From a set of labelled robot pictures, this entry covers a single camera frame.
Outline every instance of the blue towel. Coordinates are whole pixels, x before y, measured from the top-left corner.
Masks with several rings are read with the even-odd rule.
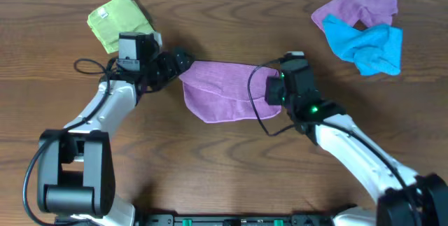
[[[334,54],[343,61],[354,62],[362,76],[379,72],[397,76],[401,72],[401,29],[379,24],[359,31],[331,14],[322,24]]]

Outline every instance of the wooden table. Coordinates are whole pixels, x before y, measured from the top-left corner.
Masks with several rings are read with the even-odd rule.
[[[72,63],[109,58],[86,24],[109,0],[0,0],[0,221],[26,225],[25,169],[47,128],[89,102],[98,77]],[[165,46],[198,59],[259,64],[303,50],[319,88],[384,150],[448,180],[448,0],[398,0],[402,73],[362,77],[331,52],[310,15],[329,0],[139,0]],[[268,120],[274,131],[285,113]],[[331,155],[289,131],[269,138],[254,120],[205,124],[181,82],[145,96],[112,140],[117,192],[142,208],[178,213],[290,213],[374,203]],[[36,172],[29,198],[36,210]],[[52,216],[43,216],[50,221]]]

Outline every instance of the yellow-green towel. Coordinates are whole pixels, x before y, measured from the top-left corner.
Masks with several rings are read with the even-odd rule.
[[[111,0],[100,6],[87,19],[95,36],[108,54],[118,51],[118,34],[137,31],[149,34],[154,29],[133,0]]]

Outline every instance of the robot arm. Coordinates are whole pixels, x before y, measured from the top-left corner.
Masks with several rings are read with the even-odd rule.
[[[289,52],[279,63],[281,76],[268,78],[266,102],[285,106],[296,130],[335,156],[377,204],[376,217],[349,209],[334,217],[336,226],[448,223],[444,212],[448,188],[439,176],[422,177],[399,163],[366,136],[341,106],[323,99],[303,52]]]
[[[90,219],[98,225],[134,225],[135,208],[116,196],[109,139],[148,86],[150,92],[161,90],[194,61],[180,48],[168,53],[161,52],[161,46],[158,33],[120,34],[117,71],[103,76],[92,101],[64,128],[84,120],[105,94],[108,97],[86,123],[59,136],[39,158],[37,200],[41,211]],[[40,146],[58,132],[44,131]],[[63,164],[73,161],[83,162],[83,171],[63,170]]]

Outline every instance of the crumpled towel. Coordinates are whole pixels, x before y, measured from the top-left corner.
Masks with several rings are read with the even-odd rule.
[[[254,68],[225,62],[194,62],[179,76],[186,106],[206,123],[256,119],[247,94],[247,80]],[[269,106],[265,101],[268,76],[278,76],[277,70],[261,68],[251,80],[251,94],[262,119],[281,111],[281,106]]]
[[[329,14],[354,26],[361,20],[366,27],[392,24],[392,15],[398,13],[397,0],[332,0],[311,15],[311,19],[323,31],[322,21]]]
[[[346,62],[354,62],[362,76],[400,73],[401,29],[380,24],[359,31],[334,15],[323,20],[323,27],[334,54]]]
[[[108,54],[118,51],[118,34],[135,31],[150,34],[154,29],[133,0],[111,0],[89,14],[87,24]]]

